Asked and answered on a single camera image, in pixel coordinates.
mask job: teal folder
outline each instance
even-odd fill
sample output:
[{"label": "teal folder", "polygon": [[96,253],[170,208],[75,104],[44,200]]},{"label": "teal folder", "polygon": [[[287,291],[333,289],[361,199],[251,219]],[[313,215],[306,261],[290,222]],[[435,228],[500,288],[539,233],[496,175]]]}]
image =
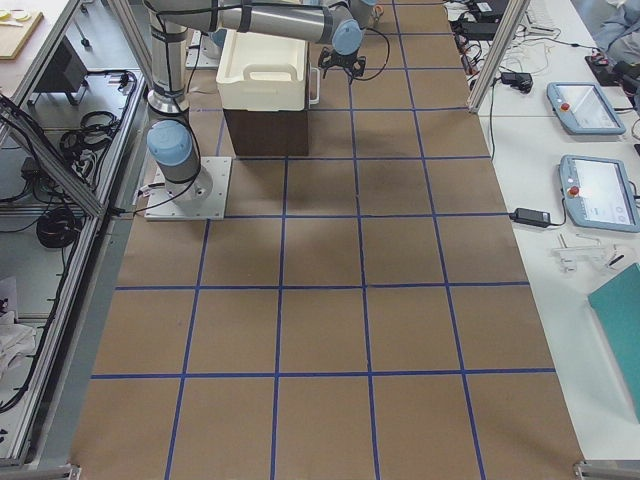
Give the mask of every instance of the teal folder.
[{"label": "teal folder", "polygon": [[589,295],[640,419],[640,265],[634,263]]}]

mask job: floor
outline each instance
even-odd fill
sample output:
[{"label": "floor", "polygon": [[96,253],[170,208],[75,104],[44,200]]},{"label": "floor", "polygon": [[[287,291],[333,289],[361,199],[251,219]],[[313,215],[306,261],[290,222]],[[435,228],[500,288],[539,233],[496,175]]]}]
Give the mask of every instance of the floor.
[{"label": "floor", "polygon": [[[308,158],[234,160],[222,222],[134,219],[71,455],[84,478],[573,478],[445,12],[384,10],[387,71],[329,72]],[[371,72],[385,52],[367,36]],[[233,155],[213,73],[192,90],[202,153]]]}]

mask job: black power brick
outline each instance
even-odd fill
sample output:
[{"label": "black power brick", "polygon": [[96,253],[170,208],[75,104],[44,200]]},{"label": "black power brick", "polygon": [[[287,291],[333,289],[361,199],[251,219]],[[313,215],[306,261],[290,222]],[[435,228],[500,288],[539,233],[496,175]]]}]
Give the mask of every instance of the black power brick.
[{"label": "black power brick", "polygon": [[501,72],[500,81],[511,88],[516,88],[522,93],[529,93],[533,87],[533,78],[530,73]]},{"label": "black power brick", "polygon": [[509,218],[515,223],[522,223],[523,225],[531,225],[533,227],[547,228],[552,225],[551,215],[548,212],[529,210],[528,208],[516,208],[513,213],[509,214]]}]

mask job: person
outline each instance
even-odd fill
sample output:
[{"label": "person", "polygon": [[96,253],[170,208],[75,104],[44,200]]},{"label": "person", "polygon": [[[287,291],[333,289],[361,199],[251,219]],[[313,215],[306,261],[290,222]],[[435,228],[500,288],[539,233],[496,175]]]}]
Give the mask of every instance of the person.
[{"label": "person", "polygon": [[593,39],[614,65],[640,63],[640,0],[626,0]]}]

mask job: container handle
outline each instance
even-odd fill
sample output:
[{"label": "container handle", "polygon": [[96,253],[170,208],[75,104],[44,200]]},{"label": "container handle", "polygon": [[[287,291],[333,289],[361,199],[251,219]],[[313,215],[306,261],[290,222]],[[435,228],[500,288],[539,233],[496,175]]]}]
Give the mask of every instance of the container handle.
[{"label": "container handle", "polygon": [[288,73],[291,81],[296,79],[298,76],[298,71],[294,68],[290,63],[281,64],[281,65],[269,65],[269,64],[260,64],[255,63],[252,65],[247,65],[244,67],[244,71],[242,72],[245,80],[251,80],[252,73]]},{"label": "container handle", "polygon": [[311,90],[309,90],[309,105],[317,105],[320,102],[320,69],[317,67],[309,67],[309,74],[316,74],[316,98],[311,98]]}]

